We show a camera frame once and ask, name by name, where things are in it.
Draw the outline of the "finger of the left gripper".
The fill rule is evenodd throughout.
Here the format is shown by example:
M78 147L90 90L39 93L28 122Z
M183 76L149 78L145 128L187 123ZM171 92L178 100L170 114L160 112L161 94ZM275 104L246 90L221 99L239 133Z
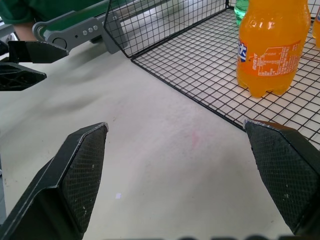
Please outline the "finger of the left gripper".
M8 52L12 63L54 63L69 55L67 49L43 41L9 41Z
M46 78L44 72L17 63L0 62L0 92L23 91Z

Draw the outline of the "green soda bottle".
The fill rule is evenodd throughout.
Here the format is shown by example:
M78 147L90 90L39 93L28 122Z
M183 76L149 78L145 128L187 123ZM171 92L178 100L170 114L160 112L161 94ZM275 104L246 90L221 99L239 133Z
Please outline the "green soda bottle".
M239 26L249 6L249 0L236 0L234 6L236 24Z

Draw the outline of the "person in green shirt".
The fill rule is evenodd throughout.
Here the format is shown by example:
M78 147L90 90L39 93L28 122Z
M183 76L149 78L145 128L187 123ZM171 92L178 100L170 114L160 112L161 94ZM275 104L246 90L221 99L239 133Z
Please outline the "person in green shirt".
M101 1L103 0L0 0L0 17L9 25L46 22Z

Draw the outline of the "orange soda bottle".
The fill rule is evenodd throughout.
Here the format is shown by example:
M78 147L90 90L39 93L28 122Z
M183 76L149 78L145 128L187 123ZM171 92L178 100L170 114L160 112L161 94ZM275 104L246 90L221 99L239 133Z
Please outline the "orange soda bottle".
M320 49L320 6L313 22L312 37L315 39L315 46Z
M254 98L290 87L311 25L308 0L249 0L239 26L236 78Z

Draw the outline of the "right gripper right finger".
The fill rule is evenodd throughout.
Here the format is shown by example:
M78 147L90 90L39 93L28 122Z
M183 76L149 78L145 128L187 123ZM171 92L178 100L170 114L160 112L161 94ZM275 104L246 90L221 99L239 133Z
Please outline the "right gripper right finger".
M261 180L291 232L320 240L320 150L296 129L246 119L243 128Z

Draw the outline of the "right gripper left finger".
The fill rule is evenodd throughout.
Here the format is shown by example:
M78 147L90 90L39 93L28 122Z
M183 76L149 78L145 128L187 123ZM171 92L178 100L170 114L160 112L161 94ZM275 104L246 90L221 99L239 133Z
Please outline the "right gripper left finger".
M0 240L83 240L100 188L106 122L67 136L0 226Z

